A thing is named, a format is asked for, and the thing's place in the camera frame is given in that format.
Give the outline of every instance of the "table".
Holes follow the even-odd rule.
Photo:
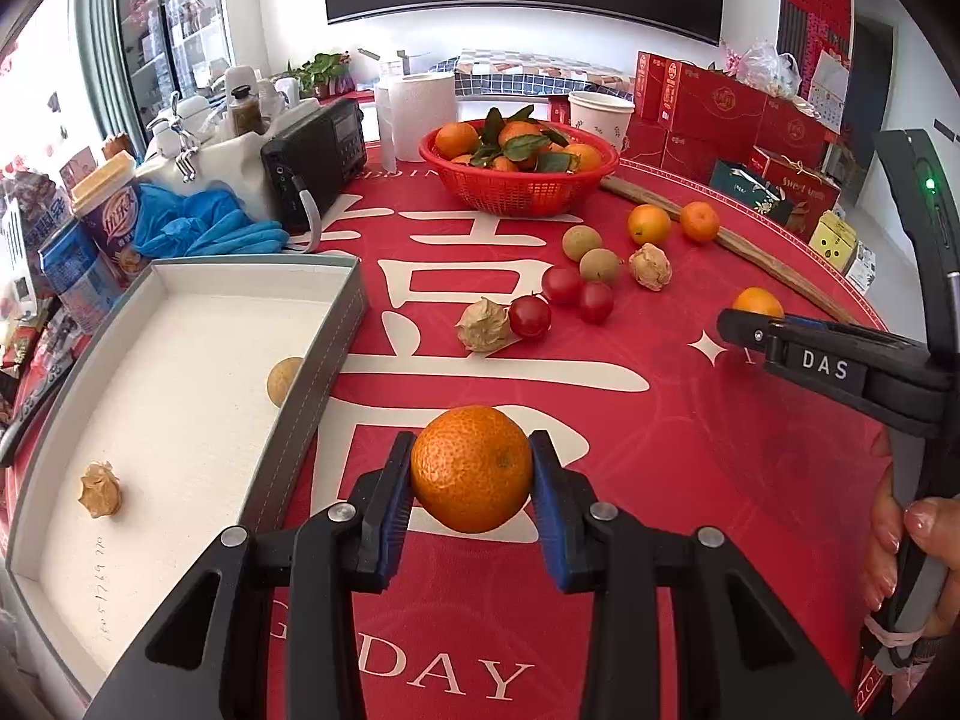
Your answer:
[[[717,245],[688,242],[674,225],[664,246],[674,277],[662,293],[624,277],[602,327],[555,309],[542,340],[467,354],[453,330],[467,303],[486,295],[506,304],[539,290],[546,268],[565,261],[563,231],[579,220],[626,258],[635,248],[625,231],[632,206],[596,191],[560,218],[497,220],[464,210],[426,165],[401,163],[387,175],[376,158],[373,149],[323,235],[324,250],[361,258],[371,309],[285,526],[381,466],[397,429],[416,430],[457,405],[503,407],[528,432],[549,429],[563,464],[647,525],[722,528],[850,685],[864,613],[857,575],[884,465],[869,454],[878,425],[773,378],[745,351],[723,348],[715,331],[717,313],[747,286],[771,290],[788,312],[824,315]],[[808,276],[863,324],[882,327],[835,271],[759,215],[652,167],[622,165],[619,174],[680,204],[712,201],[723,225]],[[555,591],[529,514],[465,538],[414,510],[390,589],[354,596],[371,720],[577,716],[590,599]],[[272,720],[283,717],[285,601],[277,592]],[[672,716],[669,669],[662,694],[664,716]]]

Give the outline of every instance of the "refrigerator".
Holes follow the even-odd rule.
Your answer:
[[[136,117],[144,127],[181,98],[223,97],[230,65],[221,0],[115,0],[115,20]]]

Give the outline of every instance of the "paper towel roll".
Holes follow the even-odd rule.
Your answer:
[[[388,87],[394,153],[404,162],[422,162],[419,142],[430,130],[457,121],[453,73],[419,73],[391,79]]]
[[[390,108],[390,87],[381,81],[373,87],[373,103],[376,105],[376,127],[380,133],[380,163],[386,172],[397,172],[397,153],[394,151],[394,129]]]

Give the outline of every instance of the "human hand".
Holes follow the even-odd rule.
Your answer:
[[[883,430],[871,448],[876,457],[890,456],[890,439]],[[870,536],[860,577],[863,599],[871,611],[880,609],[896,590],[896,553],[904,534],[930,557],[939,557],[950,569],[947,584],[923,628],[925,637],[947,635],[960,613],[960,502],[944,498],[915,501],[904,512],[893,495],[893,466],[889,466],[870,513]]]

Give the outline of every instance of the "blue can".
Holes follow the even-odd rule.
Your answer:
[[[71,220],[40,249],[40,270],[70,316],[94,332],[123,295],[116,276],[77,220]]]

